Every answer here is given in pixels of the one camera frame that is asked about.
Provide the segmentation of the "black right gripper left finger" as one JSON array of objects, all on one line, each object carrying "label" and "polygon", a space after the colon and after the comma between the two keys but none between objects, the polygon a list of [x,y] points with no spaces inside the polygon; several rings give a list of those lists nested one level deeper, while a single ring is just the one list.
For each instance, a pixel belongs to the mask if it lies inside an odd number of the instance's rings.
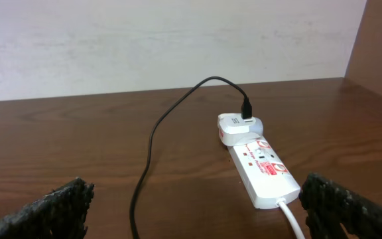
[{"label": "black right gripper left finger", "polygon": [[0,219],[0,239],[84,239],[94,184],[77,177]]}]

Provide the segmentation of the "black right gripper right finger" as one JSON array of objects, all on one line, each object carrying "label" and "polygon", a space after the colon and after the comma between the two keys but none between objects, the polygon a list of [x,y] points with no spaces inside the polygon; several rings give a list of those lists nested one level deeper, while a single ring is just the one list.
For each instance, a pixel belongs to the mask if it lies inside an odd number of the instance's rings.
[{"label": "black right gripper right finger", "polygon": [[316,173],[299,193],[312,238],[382,238],[382,206]]}]

